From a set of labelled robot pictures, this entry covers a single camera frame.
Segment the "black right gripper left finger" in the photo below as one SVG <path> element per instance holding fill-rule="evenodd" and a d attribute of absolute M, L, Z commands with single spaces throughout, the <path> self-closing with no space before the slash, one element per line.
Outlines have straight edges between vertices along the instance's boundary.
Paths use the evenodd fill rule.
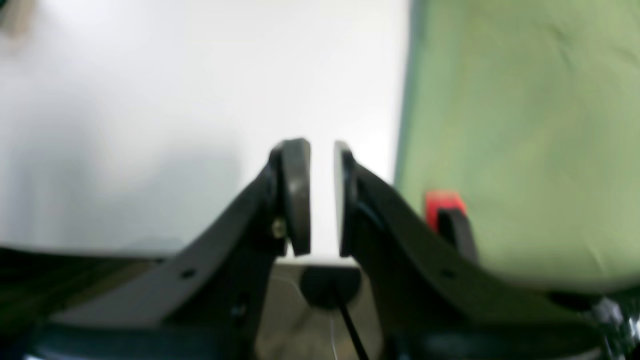
<path fill-rule="evenodd" d="M 275 260 L 311 251 L 311 146 L 280 142 L 189 246 L 39 326 L 39 360 L 251 360 Z"/>

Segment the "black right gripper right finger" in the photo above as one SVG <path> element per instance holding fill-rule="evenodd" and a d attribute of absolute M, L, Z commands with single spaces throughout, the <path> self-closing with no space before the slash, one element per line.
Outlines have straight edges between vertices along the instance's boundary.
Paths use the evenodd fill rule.
<path fill-rule="evenodd" d="M 369 278 L 382 358 L 603 358 L 594 325 L 465 259 L 342 141 L 334 144 L 334 182 L 339 252 Z"/>

